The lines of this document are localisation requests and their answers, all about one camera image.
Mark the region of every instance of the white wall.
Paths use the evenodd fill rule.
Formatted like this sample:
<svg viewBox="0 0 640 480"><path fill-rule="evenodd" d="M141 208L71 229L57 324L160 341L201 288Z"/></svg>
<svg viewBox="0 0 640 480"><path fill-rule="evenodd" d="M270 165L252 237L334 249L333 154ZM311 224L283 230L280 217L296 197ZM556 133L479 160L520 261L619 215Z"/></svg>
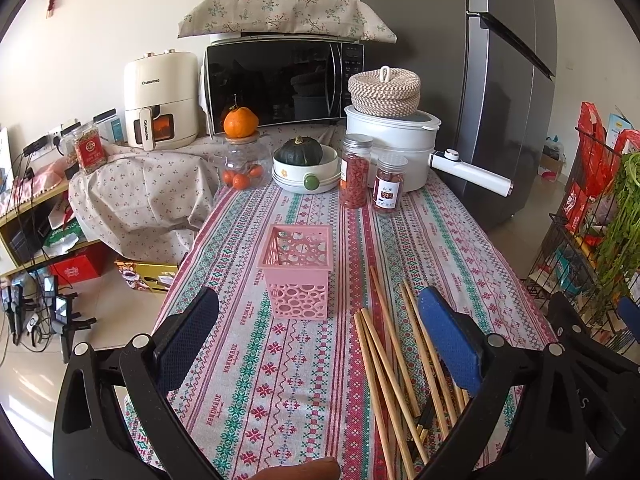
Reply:
<svg viewBox="0 0 640 480"><path fill-rule="evenodd" d="M0 123L12 153L69 118L122 115L124 65L145 52L202 58L207 36L177 39L178 22L201 1L58 0L45 19L47 0L27 0L0 43Z"/></svg>
<svg viewBox="0 0 640 480"><path fill-rule="evenodd" d="M564 144L571 171L580 103L595 103L604 122L617 105L640 128L640 43L613 0L555 0L558 71L549 136Z"/></svg>

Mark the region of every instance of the white label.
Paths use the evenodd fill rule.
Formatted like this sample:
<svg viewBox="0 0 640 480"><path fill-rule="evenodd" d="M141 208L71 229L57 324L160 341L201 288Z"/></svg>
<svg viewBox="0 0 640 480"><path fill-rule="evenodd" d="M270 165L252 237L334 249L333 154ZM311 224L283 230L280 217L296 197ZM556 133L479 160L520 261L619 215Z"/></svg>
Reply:
<svg viewBox="0 0 640 480"><path fill-rule="evenodd" d="M399 182L387 182L378 179L378 193L376 195L376 205L384 209L393 209L398 200Z"/></svg>
<svg viewBox="0 0 640 480"><path fill-rule="evenodd" d="M160 280L160 283L164 283L165 285L172 285L174 282L174 277L173 276L158 276L158 280Z"/></svg>

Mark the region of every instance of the refrigerator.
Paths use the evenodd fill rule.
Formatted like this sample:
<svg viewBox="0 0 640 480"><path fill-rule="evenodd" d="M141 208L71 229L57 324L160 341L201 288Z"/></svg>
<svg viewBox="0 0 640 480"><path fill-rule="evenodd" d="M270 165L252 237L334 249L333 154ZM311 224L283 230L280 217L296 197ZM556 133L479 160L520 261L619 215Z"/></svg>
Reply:
<svg viewBox="0 0 640 480"><path fill-rule="evenodd" d="M507 198L443 176L484 230L524 207L554 98L554 0L362 0L398 36L369 42L366 70L416 72L420 109L443 121L436 146L513 180Z"/></svg>

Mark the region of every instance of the white handle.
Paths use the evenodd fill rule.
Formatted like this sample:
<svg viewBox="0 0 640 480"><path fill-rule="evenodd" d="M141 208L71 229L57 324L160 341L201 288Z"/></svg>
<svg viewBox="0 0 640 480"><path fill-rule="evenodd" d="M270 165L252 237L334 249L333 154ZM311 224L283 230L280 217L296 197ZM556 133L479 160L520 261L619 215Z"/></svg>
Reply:
<svg viewBox="0 0 640 480"><path fill-rule="evenodd" d="M388 83L391 79L391 69L385 65L380 67L380 72L378 73L378 79L380 79L381 83Z"/></svg>
<svg viewBox="0 0 640 480"><path fill-rule="evenodd" d="M493 191L498 195L509 196L511 189L513 189L513 183L508 178L504 178L491 171L483 170L477 166L472 166L466 162L450 160L436 153L431 154L429 165L436 170L442 170L445 173L478 184L478 186Z"/></svg>
<svg viewBox="0 0 640 480"><path fill-rule="evenodd" d="M154 139L154 120L151 117L151 108L141 108L139 118L142 148L146 152L152 152L156 147L156 140Z"/></svg>

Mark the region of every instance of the green pumpkin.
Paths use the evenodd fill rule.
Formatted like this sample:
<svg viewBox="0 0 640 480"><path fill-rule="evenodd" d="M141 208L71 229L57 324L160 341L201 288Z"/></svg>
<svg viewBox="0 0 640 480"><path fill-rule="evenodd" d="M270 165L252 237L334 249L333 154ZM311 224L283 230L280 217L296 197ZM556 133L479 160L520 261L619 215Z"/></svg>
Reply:
<svg viewBox="0 0 640 480"><path fill-rule="evenodd" d="M285 142L273 156L290 166L317 166L322 161L322 145L311 137L297 136Z"/></svg>

